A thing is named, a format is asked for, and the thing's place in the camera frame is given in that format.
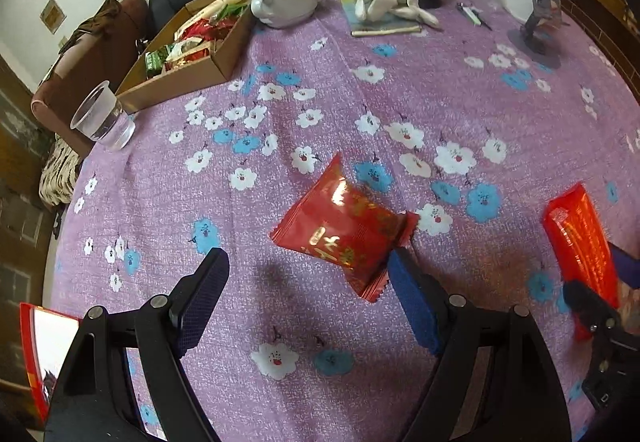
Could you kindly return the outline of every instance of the red candy wrapper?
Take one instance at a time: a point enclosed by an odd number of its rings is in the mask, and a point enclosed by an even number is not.
[[[582,184],[551,200],[542,225],[554,248],[564,281],[578,279],[618,308],[618,277],[593,204]],[[591,334],[575,321],[575,339]]]
[[[270,238],[280,247],[340,265],[356,294],[374,303],[388,282],[389,252],[409,241],[418,218],[373,203],[344,177],[337,154]]]

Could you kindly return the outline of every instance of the brown sofa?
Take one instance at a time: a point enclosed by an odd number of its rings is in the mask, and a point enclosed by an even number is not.
[[[103,34],[84,34],[63,54],[31,99],[33,115],[80,158],[89,154],[94,143],[69,128],[71,118],[89,92],[104,80],[116,91],[138,58],[136,40],[146,35],[146,1],[120,3],[122,10]]]

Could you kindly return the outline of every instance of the floral tablecloth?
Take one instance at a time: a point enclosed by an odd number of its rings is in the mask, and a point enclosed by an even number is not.
[[[640,109],[568,18],[551,71],[510,44],[507,13],[463,0],[491,32],[456,1],[434,11],[442,32],[353,38],[339,1],[320,0],[295,28],[258,25],[233,82],[139,112],[123,150],[96,146],[84,162],[53,307],[137,308],[220,246],[231,275],[182,363],[222,440],[395,440],[434,359],[393,288],[370,304],[340,267],[268,238],[341,152],[353,183],[420,215],[412,246],[448,292],[530,307],[578,436],[593,414],[580,391],[590,345],[572,339],[540,218],[583,181],[609,238],[639,254]],[[162,435],[135,354],[130,367]]]

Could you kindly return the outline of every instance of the screw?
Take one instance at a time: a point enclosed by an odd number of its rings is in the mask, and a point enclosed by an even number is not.
[[[529,309],[524,305],[516,305],[513,307],[513,311],[520,317],[527,317],[529,315]]]
[[[90,308],[87,315],[89,319],[98,319],[102,315],[102,307],[100,305]]]
[[[168,297],[164,294],[159,294],[151,298],[151,306],[153,308],[162,308],[169,301]]]
[[[466,305],[466,298],[461,296],[460,294],[451,294],[449,296],[449,303],[451,303],[454,307],[462,308]]]

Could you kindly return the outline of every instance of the cardboard box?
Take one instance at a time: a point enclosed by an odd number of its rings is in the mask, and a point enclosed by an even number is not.
[[[193,0],[187,3],[158,35],[145,52],[158,50],[174,42],[174,33],[201,8],[216,0]],[[160,102],[183,96],[208,86],[226,83],[232,79],[236,63],[246,49],[255,18],[248,8],[242,13],[231,32],[216,52],[175,70],[169,70],[151,79],[146,78],[145,55],[142,54],[120,84],[116,96],[127,113],[132,114]]]

